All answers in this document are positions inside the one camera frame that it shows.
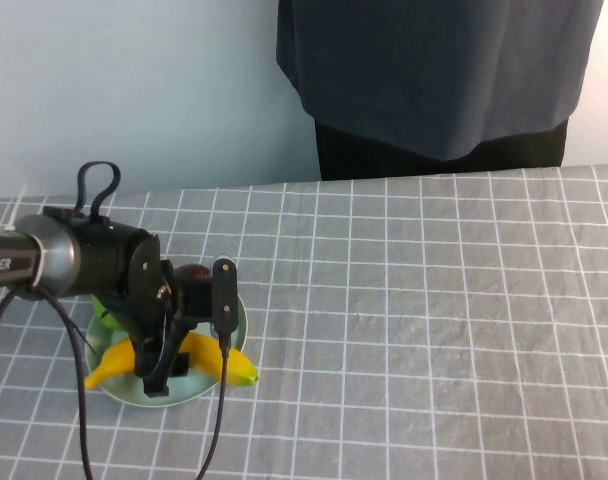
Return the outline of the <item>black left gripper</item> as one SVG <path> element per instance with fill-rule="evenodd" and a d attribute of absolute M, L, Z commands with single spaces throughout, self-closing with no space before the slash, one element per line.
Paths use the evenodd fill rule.
<path fill-rule="evenodd" d="M 135 352 L 134 373 L 143 381 L 147 396 L 168 395 L 170 350 L 167 342 L 195 328 L 187 314 L 187 303 L 180 287 L 179 268 L 168 259 L 133 261 L 118 290 L 114 316 L 128 333 Z M 171 375 L 186 376 L 190 355 L 178 353 Z"/>

